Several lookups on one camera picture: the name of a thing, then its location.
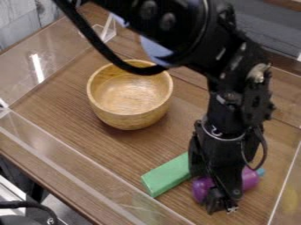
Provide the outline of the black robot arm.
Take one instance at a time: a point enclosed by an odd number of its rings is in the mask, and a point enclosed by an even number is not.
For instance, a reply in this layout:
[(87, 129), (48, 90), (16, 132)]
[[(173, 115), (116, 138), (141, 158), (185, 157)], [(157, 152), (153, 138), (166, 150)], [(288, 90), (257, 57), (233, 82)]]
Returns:
[(94, 49), (120, 69), (151, 76), (171, 67), (199, 72), (209, 84), (209, 109), (195, 121), (190, 175), (210, 179), (198, 197), (207, 213), (238, 210), (244, 171), (268, 158), (264, 124), (272, 118), (270, 61), (237, 27), (227, 0), (91, 0), (141, 36), (154, 64), (131, 66), (108, 48), (68, 0), (54, 0)]

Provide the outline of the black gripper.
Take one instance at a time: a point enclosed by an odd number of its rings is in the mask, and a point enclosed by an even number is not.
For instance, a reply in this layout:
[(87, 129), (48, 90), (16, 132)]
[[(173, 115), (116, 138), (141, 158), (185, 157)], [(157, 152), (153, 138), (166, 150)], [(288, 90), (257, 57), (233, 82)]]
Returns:
[(258, 145), (262, 143), (262, 128), (252, 127), (237, 134), (225, 134), (206, 121), (194, 124), (189, 147), (189, 169), (193, 178), (211, 178), (214, 186), (205, 198), (209, 215), (238, 211), (237, 202), (244, 195), (242, 171), (250, 166)]

